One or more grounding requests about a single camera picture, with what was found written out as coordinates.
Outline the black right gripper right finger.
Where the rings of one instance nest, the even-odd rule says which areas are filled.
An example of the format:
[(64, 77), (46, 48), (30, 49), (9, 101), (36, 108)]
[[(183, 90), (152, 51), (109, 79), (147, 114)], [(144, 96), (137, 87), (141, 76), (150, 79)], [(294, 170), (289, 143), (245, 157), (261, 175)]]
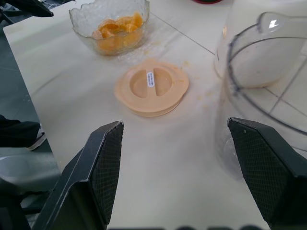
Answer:
[(227, 121), (244, 180), (271, 230), (307, 230), (307, 159), (273, 128)]

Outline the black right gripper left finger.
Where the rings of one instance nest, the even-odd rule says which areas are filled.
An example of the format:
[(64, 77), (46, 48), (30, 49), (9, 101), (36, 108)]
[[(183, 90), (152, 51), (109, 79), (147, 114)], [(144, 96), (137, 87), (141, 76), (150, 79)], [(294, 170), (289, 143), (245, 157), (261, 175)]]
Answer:
[(117, 191), (124, 124), (92, 132), (65, 166), (32, 230), (106, 230)]

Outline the peach round blender lid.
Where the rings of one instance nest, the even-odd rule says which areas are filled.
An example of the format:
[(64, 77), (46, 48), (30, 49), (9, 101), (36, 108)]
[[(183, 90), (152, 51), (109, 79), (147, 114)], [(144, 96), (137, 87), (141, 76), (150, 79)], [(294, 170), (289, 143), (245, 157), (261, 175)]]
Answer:
[(133, 113), (155, 117), (176, 108), (188, 88), (185, 71), (150, 58), (125, 72), (117, 81), (114, 94)]

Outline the clear plastic blender jar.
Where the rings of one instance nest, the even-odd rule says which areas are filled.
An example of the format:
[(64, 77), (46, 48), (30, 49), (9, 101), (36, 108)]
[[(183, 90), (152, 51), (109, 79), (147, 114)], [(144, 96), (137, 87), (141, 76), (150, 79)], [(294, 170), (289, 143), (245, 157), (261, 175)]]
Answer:
[(227, 43), (226, 70), (215, 122), (217, 159), (242, 179), (231, 117), (277, 130), (307, 158), (307, 16), (262, 13), (257, 22)]

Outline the cream blender base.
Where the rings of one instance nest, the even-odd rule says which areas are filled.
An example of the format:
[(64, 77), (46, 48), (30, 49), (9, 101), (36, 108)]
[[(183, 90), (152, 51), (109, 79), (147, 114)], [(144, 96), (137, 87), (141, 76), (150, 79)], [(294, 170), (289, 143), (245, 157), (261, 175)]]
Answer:
[(307, 41), (307, 0), (234, 0), (216, 49), (224, 77), (232, 66), (243, 88), (269, 86), (286, 76)]

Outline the silver robot body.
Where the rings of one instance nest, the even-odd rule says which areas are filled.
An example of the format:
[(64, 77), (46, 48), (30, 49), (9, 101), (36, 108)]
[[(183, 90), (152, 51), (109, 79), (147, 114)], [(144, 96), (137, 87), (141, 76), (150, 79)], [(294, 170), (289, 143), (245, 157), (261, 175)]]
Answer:
[(0, 157), (0, 230), (31, 230), (26, 216), (41, 212), (59, 177), (51, 155)]

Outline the black and white sneaker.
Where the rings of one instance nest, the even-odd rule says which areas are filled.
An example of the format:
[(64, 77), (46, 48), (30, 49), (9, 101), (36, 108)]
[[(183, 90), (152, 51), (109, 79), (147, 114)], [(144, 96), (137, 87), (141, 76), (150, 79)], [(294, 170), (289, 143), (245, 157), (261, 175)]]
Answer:
[(29, 151), (34, 151), (35, 149), (40, 147), (46, 139), (47, 139), (47, 137), (45, 135), (45, 131), (43, 130), (42, 126), (40, 125), (40, 128), (38, 130), (37, 137), (36, 137), (35, 141), (29, 147), (26, 147), (26, 149), (29, 150)]

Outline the textured clear glass bowl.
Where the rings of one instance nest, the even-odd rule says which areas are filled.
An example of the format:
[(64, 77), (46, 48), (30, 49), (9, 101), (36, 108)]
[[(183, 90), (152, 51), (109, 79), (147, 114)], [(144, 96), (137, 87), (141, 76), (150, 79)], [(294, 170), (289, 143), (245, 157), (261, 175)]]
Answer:
[[(135, 12), (139, 12), (144, 21), (141, 41), (134, 47), (115, 54), (106, 54), (101, 51), (96, 40), (92, 37), (93, 31), (98, 28), (99, 24), (106, 19), (116, 20), (119, 17), (132, 16)], [(73, 31), (86, 46), (98, 54), (114, 56), (133, 50), (145, 39), (149, 12), (150, 3), (148, 0), (94, 0), (91, 3), (82, 4), (79, 9), (69, 10), (69, 15)]]

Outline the black angular object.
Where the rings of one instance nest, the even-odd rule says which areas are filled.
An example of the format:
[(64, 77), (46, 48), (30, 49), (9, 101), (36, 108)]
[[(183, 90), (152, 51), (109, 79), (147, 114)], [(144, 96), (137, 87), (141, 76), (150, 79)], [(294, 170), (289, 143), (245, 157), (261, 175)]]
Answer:
[(10, 17), (32, 15), (36, 17), (53, 17), (53, 12), (44, 6), (39, 0), (0, 0), (0, 7), (9, 4), (17, 10), (3, 10), (0, 8), (0, 23), (6, 21), (14, 24)]

